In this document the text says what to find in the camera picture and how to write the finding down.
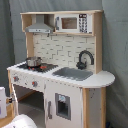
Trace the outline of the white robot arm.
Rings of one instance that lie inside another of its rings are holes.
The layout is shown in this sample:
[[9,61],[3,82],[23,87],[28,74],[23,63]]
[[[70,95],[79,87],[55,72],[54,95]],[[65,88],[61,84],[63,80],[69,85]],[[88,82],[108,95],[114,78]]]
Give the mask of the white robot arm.
[[7,104],[10,101],[11,98],[6,96],[5,88],[0,87],[0,119],[7,116]]

